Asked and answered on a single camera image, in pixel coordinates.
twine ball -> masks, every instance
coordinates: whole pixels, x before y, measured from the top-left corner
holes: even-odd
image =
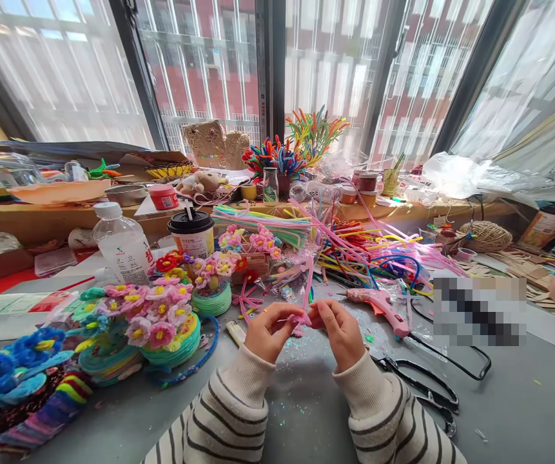
[[[468,230],[468,223],[460,228],[462,233],[467,233]],[[508,231],[490,221],[473,222],[471,224],[471,233],[477,237],[474,240],[466,240],[463,246],[479,253],[501,251],[513,241]]]

pixelated area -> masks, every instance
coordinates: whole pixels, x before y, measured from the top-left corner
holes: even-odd
[[[523,278],[434,279],[436,346],[519,346],[526,343]]]

hand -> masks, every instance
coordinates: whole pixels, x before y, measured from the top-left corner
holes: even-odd
[[[261,311],[249,323],[245,346],[263,360],[275,364],[286,340],[296,324],[287,321],[288,316],[302,316],[303,310],[289,303],[271,303],[266,312]]]
[[[312,328],[326,329],[329,333],[329,345],[337,361],[337,372],[350,369],[365,354],[358,322],[335,300],[320,300],[310,307]]]

scissors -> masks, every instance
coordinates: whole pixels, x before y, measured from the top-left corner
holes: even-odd
[[[411,387],[423,393],[425,396],[417,394],[415,394],[415,396],[421,403],[431,407],[440,414],[443,421],[445,421],[445,433],[447,434],[447,437],[452,438],[455,436],[458,426],[456,425],[454,414],[459,414],[460,402],[458,401],[458,395],[456,395],[453,389],[444,380],[435,375],[432,371],[418,365],[417,363],[404,359],[394,360],[387,355],[382,354],[375,348],[370,348],[369,355],[381,369],[387,372],[392,372],[404,382],[408,383]],[[435,390],[432,390],[427,385],[406,375],[400,370],[400,366],[408,367],[420,372],[422,375],[428,377],[443,387],[449,395],[445,396]]]

white bottle cap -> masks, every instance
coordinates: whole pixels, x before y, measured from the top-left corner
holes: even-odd
[[[122,216],[121,206],[115,202],[97,203],[94,208],[95,213],[101,219],[114,219]]]

